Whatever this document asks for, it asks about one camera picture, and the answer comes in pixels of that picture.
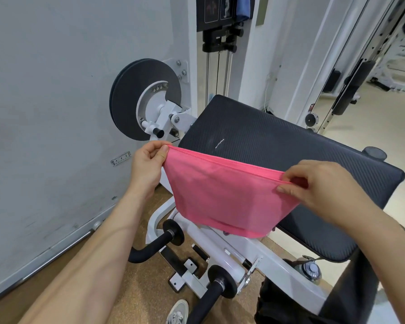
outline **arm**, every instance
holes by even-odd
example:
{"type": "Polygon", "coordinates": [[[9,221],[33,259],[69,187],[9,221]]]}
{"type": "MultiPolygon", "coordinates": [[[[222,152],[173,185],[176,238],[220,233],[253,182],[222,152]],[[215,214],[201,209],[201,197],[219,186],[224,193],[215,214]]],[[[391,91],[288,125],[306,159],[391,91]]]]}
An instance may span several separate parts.
{"type": "Polygon", "coordinates": [[[405,324],[405,231],[367,196],[339,164],[303,160],[282,178],[308,187],[281,185],[306,207],[350,235],[371,263],[401,323],[405,324]]]}
{"type": "Polygon", "coordinates": [[[133,155],[132,178],[111,215],[38,297],[20,324],[106,323],[146,200],[167,156],[166,141],[151,141],[133,155]]]}

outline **pivot disc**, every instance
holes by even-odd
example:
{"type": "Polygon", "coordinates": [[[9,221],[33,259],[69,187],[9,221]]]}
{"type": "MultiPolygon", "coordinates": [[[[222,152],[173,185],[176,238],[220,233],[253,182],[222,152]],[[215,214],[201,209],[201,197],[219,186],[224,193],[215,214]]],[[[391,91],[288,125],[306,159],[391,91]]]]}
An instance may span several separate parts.
{"type": "Polygon", "coordinates": [[[147,141],[137,118],[137,105],[147,87],[156,82],[167,82],[165,100],[180,105],[181,88],[174,70],[156,59],[140,59],[127,65],[117,75],[110,93],[110,114],[114,124],[127,137],[147,141]]]}

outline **black pad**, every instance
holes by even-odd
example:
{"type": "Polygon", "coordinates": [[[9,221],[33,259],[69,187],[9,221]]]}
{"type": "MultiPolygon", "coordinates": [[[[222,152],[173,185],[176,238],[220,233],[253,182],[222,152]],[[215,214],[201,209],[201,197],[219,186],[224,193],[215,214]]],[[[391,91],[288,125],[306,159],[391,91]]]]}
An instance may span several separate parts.
{"type": "MultiPolygon", "coordinates": [[[[221,95],[211,100],[179,147],[280,171],[303,159],[337,162],[381,208],[405,179],[399,168],[221,95]]],[[[346,261],[357,248],[347,234],[303,206],[277,227],[329,261],[346,261]]]]}

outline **floor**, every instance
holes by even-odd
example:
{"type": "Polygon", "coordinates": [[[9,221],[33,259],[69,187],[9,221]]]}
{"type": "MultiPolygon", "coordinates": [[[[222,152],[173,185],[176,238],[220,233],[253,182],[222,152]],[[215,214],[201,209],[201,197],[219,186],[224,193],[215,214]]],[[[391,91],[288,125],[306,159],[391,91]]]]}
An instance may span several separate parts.
{"type": "MultiPolygon", "coordinates": [[[[147,222],[151,214],[170,197],[171,194],[162,186],[156,189],[155,195],[148,201],[144,210],[140,228],[135,237],[134,246],[136,248],[145,245],[147,222]]],[[[269,238],[266,237],[262,241],[280,257],[295,259],[269,238]]],[[[78,252],[84,242],[76,245],[1,299],[0,324],[16,324],[43,289],[78,252]]],[[[171,247],[180,259],[185,260],[192,257],[196,260],[200,266],[197,275],[201,275],[205,270],[206,263],[197,256],[191,245],[190,237],[186,236],[185,243],[182,246],[171,245],[171,247]]],[[[167,283],[172,275],[173,269],[160,254],[156,254],[142,264],[128,263],[122,288],[108,323],[164,324],[167,314],[178,299],[186,299],[190,308],[192,308],[198,301],[197,297],[188,287],[184,287],[182,291],[175,293],[167,283]]],[[[234,299],[220,298],[204,323],[254,323],[253,316],[263,279],[263,275],[256,271],[252,275],[249,285],[241,294],[234,299]]],[[[327,291],[331,289],[326,282],[322,282],[321,286],[327,291]]]]}
{"type": "MultiPolygon", "coordinates": [[[[361,99],[351,104],[342,116],[336,116],[325,131],[325,136],[357,150],[375,146],[384,150],[386,162],[405,171],[405,92],[385,92],[365,83],[358,93],[361,99]]],[[[334,99],[321,97],[313,112],[318,114],[319,124],[329,112],[334,99]]],[[[405,181],[397,188],[384,209],[405,227],[405,181]]],[[[270,237],[293,256],[315,256],[305,247],[282,232],[270,237]]],[[[334,285],[347,263],[318,262],[323,278],[334,285]]]]}

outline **pink towel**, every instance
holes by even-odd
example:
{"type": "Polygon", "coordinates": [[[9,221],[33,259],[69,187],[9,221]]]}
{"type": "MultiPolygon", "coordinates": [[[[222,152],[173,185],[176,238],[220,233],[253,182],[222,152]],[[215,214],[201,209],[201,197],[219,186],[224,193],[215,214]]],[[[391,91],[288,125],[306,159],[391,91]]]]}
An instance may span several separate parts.
{"type": "Polygon", "coordinates": [[[231,234],[263,237],[299,204],[276,191],[282,171],[174,146],[164,168],[183,217],[231,234]]]}

